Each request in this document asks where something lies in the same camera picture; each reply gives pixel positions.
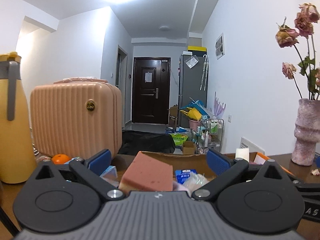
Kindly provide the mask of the pink ribbed suitcase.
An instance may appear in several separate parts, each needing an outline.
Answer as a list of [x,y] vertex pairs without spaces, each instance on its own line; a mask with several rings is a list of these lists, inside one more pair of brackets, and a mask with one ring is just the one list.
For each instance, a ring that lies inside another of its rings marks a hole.
[[36,149],[49,157],[88,159],[122,145],[122,95],[106,80],[75,77],[37,86],[30,95]]

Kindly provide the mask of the pink bucket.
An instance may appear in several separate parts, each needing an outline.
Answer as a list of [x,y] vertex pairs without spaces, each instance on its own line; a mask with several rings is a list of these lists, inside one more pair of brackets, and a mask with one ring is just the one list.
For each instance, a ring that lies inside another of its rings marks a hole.
[[201,126],[201,122],[193,119],[189,119],[189,128],[196,131]]

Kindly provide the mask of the grey refrigerator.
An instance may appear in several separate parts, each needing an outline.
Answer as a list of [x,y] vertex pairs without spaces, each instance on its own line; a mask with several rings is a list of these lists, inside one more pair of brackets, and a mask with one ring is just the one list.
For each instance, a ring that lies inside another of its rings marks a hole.
[[187,61],[191,60],[190,55],[180,56],[179,89],[178,89],[178,126],[189,128],[188,117],[180,110],[189,105],[192,100],[200,100],[207,105],[207,92],[200,90],[204,57],[195,57],[198,63],[192,68],[188,67]]

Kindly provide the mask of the wall picture frame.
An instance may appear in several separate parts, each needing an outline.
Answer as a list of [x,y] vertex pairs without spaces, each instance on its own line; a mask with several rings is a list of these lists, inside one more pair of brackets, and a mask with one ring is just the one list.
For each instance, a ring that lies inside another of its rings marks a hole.
[[218,37],[215,43],[215,55],[219,59],[225,54],[224,36],[223,33]]

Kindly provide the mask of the pink textured ceramic vase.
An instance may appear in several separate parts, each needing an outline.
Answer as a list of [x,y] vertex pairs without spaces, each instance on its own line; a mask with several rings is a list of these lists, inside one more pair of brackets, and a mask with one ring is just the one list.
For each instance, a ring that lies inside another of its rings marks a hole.
[[319,143],[319,100],[300,99],[295,123],[295,148],[291,160],[300,166],[311,166]]

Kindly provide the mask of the dark brown entrance door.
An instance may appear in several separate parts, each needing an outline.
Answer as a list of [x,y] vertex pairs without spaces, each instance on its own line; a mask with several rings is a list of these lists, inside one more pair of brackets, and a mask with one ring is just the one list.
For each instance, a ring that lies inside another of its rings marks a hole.
[[168,123],[170,98],[168,57],[136,57],[133,64],[132,122]]

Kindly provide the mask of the yellow black box on fridge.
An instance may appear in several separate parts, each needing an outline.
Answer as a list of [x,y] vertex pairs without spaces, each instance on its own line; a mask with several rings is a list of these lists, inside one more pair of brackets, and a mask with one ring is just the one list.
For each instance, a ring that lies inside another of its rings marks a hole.
[[199,46],[188,46],[188,51],[202,51],[206,52],[207,48],[205,47],[199,47]]

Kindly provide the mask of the yellow shopping bag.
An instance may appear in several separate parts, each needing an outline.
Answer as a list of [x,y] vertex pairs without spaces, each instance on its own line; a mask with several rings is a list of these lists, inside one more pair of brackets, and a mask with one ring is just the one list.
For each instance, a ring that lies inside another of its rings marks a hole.
[[182,109],[180,110],[180,112],[192,120],[199,121],[202,118],[202,114],[194,107],[193,108],[187,107],[187,111]]

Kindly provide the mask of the blue white small packet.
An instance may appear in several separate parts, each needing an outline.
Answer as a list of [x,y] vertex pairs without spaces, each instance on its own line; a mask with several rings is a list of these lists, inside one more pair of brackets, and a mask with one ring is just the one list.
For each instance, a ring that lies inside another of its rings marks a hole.
[[175,170],[176,181],[179,184],[183,184],[190,177],[191,173],[197,174],[195,169]]

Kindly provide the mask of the fallen rose petal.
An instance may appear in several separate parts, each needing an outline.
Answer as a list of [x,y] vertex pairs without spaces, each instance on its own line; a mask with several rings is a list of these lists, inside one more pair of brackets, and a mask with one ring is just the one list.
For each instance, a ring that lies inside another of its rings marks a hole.
[[319,171],[319,169],[317,168],[317,169],[312,170],[312,171],[311,171],[311,174],[312,174],[313,176],[320,176],[320,171]]

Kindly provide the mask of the dried pink rose bouquet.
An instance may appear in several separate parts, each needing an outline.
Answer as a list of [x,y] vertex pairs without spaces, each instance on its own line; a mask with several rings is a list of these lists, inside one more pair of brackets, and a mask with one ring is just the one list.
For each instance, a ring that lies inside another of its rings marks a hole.
[[278,25],[275,35],[280,48],[294,48],[299,63],[297,65],[283,62],[282,74],[293,80],[296,88],[299,88],[295,75],[300,74],[306,78],[309,100],[319,100],[319,65],[317,63],[317,51],[314,39],[314,25],[319,23],[319,11],[312,3],[302,3],[294,19],[294,27],[286,24],[286,19]]

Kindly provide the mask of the orange cardboard pumpkin box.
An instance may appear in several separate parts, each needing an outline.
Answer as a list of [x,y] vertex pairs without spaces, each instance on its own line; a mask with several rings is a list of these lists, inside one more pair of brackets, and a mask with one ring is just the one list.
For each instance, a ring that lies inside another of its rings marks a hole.
[[176,181],[175,170],[195,169],[198,174],[203,175],[209,180],[214,179],[217,175],[208,167],[206,155],[178,155],[178,154],[164,154],[143,152],[150,157],[153,157],[173,167],[173,181]]

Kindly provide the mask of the clear plastic bag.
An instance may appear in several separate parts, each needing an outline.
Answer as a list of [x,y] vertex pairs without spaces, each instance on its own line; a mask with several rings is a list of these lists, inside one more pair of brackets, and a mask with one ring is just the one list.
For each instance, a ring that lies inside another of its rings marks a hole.
[[191,172],[189,177],[183,183],[183,186],[188,189],[188,192],[190,195],[192,195],[194,191],[198,190],[207,183],[209,183],[209,180],[206,177],[201,174],[195,174],[194,172]]

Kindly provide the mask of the small cardboard box on floor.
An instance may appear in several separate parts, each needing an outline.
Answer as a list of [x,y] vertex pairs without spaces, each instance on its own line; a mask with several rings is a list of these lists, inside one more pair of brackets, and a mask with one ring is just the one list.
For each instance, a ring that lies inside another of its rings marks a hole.
[[196,145],[193,141],[185,141],[182,145],[184,155],[193,155],[196,152]]

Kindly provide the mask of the lilac fluffy scrunchie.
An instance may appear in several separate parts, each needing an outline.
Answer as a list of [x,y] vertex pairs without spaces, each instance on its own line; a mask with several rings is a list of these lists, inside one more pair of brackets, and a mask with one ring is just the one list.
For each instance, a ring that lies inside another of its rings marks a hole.
[[186,187],[184,187],[182,184],[176,182],[176,181],[173,181],[172,182],[172,190],[173,191],[185,191],[185,192],[188,192],[188,189]]

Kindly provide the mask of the orange fruit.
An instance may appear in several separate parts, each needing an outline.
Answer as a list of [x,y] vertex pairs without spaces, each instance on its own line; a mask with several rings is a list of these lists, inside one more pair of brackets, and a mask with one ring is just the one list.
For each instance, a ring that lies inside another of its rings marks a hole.
[[56,154],[51,158],[51,161],[57,165],[67,163],[70,160],[71,160],[71,157],[69,157],[66,154]]

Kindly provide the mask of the yellow thermos jug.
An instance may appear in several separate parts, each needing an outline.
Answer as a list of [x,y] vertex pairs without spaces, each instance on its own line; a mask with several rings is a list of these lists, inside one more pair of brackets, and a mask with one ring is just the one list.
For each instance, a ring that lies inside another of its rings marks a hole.
[[20,63],[15,51],[1,55],[1,181],[7,184],[25,182],[36,168]]

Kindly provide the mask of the pink layered sponge block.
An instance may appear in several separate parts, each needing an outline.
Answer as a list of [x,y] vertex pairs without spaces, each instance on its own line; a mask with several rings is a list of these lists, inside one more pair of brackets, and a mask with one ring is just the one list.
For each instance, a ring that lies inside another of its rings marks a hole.
[[173,167],[138,152],[123,174],[118,189],[125,194],[131,191],[172,191]]

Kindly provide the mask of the black bag on floor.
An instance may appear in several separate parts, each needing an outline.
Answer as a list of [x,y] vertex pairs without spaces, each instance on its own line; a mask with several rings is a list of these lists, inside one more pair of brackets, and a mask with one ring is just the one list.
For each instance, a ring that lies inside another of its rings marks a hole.
[[139,151],[171,154],[175,148],[175,142],[169,134],[123,130],[118,154],[137,155]]

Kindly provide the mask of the blue tissue pack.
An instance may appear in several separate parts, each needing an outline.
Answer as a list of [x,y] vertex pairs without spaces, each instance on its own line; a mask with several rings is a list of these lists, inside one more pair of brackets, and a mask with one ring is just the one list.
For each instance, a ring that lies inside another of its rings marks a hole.
[[117,169],[115,166],[112,165],[106,166],[108,164],[108,160],[94,159],[88,160],[88,163],[85,162],[86,160],[82,161],[82,163],[94,174],[96,174],[106,182],[110,183],[114,187],[119,186],[119,182],[117,181]]

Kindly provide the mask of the white wall heater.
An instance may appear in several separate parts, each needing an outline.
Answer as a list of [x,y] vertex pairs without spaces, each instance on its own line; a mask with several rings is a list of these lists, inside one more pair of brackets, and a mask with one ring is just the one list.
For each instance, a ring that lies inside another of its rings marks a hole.
[[259,146],[257,146],[256,144],[244,137],[242,137],[240,140],[240,148],[248,148],[249,152],[259,152],[265,155],[265,151],[262,148],[260,148]]

